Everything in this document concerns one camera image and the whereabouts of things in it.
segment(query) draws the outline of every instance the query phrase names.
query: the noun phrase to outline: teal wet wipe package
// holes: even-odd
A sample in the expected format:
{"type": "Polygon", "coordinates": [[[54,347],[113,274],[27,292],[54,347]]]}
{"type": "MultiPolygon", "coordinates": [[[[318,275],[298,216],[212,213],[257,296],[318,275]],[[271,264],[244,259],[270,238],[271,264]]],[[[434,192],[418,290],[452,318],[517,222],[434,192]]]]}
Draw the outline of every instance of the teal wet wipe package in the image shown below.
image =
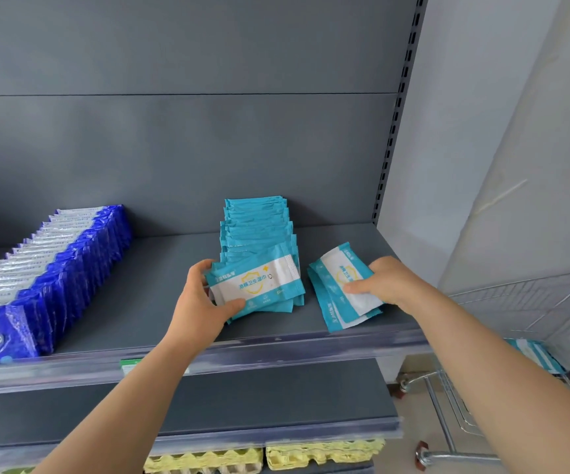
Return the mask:
{"type": "Polygon", "coordinates": [[[122,205],[58,210],[0,260],[0,363],[53,352],[131,242],[122,205]]]}
{"type": "Polygon", "coordinates": [[[286,243],[237,263],[216,266],[206,273],[206,281],[218,305],[237,298],[246,300],[245,307],[232,319],[305,294],[300,273],[286,243]]]}
{"type": "MultiPolygon", "coordinates": [[[[320,307],[323,309],[323,314],[325,309],[330,311],[328,304],[325,303],[325,307],[323,307],[323,303],[320,301],[320,296],[325,296],[326,291],[334,310],[339,312],[338,324],[340,326],[342,323],[345,324],[345,327],[341,327],[341,329],[356,326],[363,320],[379,314],[374,310],[384,302],[373,294],[347,294],[342,290],[344,284],[348,282],[366,279],[373,275],[371,269],[353,252],[349,243],[344,243],[330,250],[319,260],[311,263],[309,268],[315,274],[312,283],[320,307]]],[[[332,320],[331,326],[329,326],[329,322],[327,322],[327,326],[331,329],[332,327],[335,328],[337,324],[332,320]]]]}
{"type": "MultiPolygon", "coordinates": [[[[297,239],[285,198],[226,199],[220,243],[221,262],[216,266],[237,263],[285,243],[300,274],[297,239]]],[[[304,303],[304,294],[299,294],[294,299],[264,304],[258,310],[290,313],[294,306],[304,303]]]]}

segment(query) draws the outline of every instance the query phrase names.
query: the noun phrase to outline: person's right arm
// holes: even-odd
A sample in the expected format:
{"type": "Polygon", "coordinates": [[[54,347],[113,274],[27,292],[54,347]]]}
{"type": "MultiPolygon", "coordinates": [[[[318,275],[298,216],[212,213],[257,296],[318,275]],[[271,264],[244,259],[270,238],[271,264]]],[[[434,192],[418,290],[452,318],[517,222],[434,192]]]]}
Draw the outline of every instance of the person's right arm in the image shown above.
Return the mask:
{"type": "Polygon", "coordinates": [[[412,315],[494,451],[513,473],[570,472],[570,389],[394,258],[346,284],[412,315]]]}

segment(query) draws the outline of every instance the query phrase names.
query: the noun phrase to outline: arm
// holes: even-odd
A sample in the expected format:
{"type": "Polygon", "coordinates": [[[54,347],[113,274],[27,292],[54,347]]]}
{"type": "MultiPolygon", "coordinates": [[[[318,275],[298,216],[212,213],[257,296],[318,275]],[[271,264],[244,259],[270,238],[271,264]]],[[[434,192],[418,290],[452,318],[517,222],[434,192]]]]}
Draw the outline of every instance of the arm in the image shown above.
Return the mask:
{"type": "Polygon", "coordinates": [[[168,333],[33,471],[36,474],[141,474],[179,380],[217,337],[244,300],[214,306],[195,264],[177,301],[168,333]]]}
{"type": "Polygon", "coordinates": [[[394,258],[345,287],[412,315],[513,473],[570,472],[570,389],[394,258]]]}

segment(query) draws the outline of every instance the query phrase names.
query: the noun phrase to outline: forearm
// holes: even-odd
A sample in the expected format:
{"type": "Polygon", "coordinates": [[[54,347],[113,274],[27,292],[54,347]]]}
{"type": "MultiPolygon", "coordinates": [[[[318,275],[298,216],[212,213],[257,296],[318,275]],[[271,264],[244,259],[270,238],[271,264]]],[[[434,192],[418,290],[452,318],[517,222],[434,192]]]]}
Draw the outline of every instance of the forearm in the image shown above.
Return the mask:
{"type": "Polygon", "coordinates": [[[570,389],[436,289],[410,299],[406,310],[511,472],[570,471],[570,389]]]}
{"type": "Polygon", "coordinates": [[[34,472],[140,474],[194,354],[163,340],[34,472]]]}

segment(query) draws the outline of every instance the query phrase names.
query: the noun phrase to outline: floor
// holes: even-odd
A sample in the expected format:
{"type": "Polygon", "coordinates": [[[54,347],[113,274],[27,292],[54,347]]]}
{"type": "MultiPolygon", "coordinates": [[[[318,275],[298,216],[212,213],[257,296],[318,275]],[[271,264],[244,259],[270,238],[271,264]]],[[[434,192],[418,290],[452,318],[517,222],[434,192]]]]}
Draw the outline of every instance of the floor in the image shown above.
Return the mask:
{"type": "MultiPolygon", "coordinates": [[[[437,393],[439,403],[447,419],[447,425],[452,432],[456,449],[470,453],[493,454],[484,437],[467,434],[460,429],[454,417],[452,408],[443,392],[437,393]]],[[[447,444],[440,428],[439,419],[434,411],[430,396],[427,392],[407,394],[401,400],[395,400],[399,415],[404,419],[403,439],[386,441],[384,450],[373,458],[376,474],[416,474],[415,447],[424,440],[432,451],[447,451],[447,444]]],[[[506,474],[507,470],[501,465],[445,462],[429,466],[429,474],[506,474]]]]}

